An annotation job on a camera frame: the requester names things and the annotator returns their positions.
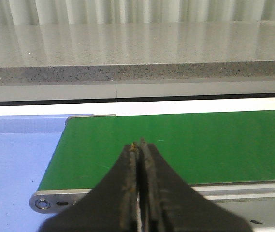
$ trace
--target green belt surface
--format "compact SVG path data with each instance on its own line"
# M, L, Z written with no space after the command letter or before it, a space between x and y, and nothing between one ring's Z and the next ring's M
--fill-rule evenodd
M275 180L275 110L81 117L68 120L38 190L93 188L141 137L191 184Z

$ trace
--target blue surface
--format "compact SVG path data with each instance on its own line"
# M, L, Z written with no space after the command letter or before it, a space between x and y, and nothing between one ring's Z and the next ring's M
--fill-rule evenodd
M34 232L51 214L29 206L70 115L0 116L0 231Z

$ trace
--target screw hole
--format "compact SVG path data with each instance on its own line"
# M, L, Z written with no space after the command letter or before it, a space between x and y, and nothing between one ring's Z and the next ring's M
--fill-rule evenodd
M256 220L251 220L250 222L253 223L253 224L263 225L263 223L258 222L258 221L256 221Z
M69 204L68 202L57 202L57 205L59 205L59 206L65 206L68 204Z
M48 209L50 207L50 203L46 199L41 198L35 202L35 206L39 209Z

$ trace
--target granite countertop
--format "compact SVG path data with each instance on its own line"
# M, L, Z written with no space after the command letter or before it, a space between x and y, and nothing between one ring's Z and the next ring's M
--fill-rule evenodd
M0 85L275 78L275 21L0 25Z

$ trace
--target green conveyor belt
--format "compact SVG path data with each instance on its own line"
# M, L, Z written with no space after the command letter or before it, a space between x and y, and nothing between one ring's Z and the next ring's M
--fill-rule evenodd
M68 121L38 190L93 188L141 137L191 184L275 180L275 110L107 116Z

